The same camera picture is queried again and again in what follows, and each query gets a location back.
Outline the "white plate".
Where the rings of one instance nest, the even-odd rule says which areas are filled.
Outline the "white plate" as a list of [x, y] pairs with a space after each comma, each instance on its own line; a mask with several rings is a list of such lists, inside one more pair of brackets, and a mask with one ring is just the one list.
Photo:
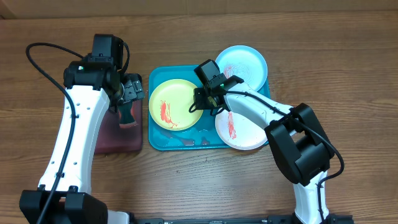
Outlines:
[[223, 111], [216, 115], [215, 128], [221, 140], [235, 149], [256, 149], [267, 142], [263, 129], [237, 113]]

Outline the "pink and green sponge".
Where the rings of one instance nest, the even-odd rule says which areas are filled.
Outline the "pink and green sponge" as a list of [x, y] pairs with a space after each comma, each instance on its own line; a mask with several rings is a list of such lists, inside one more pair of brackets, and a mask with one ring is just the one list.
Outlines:
[[134, 106], [133, 102], [128, 102], [118, 107], [119, 113], [119, 126], [120, 128], [131, 128], [137, 125], [137, 121], [134, 118]]

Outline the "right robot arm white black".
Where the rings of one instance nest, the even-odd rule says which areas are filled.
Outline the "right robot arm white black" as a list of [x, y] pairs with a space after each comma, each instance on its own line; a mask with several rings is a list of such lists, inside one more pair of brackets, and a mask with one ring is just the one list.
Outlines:
[[277, 167], [294, 185], [295, 223], [333, 220], [325, 202], [330, 161], [339, 152], [324, 132], [314, 111], [301, 103], [283, 105], [254, 91], [246, 83], [222, 83], [196, 88], [190, 111], [224, 109], [240, 114], [262, 128]]

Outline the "yellow plate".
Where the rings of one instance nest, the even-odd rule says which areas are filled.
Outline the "yellow plate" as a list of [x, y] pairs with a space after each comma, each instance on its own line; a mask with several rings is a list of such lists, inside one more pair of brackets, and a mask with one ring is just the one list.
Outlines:
[[190, 81], [172, 79], [161, 83], [149, 98], [151, 118], [161, 128], [181, 131], [192, 127], [202, 116], [202, 110], [189, 112], [194, 103], [194, 89]]

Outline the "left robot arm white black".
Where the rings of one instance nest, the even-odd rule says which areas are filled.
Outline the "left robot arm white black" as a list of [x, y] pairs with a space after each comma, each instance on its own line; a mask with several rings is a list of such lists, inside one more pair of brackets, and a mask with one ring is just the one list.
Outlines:
[[64, 71], [65, 104], [50, 162], [37, 190], [23, 190], [29, 223], [133, 223], [91, 195], [91, 168], [103, 118], [144, 97], [142, 78], [109, 62], [73, 61]]

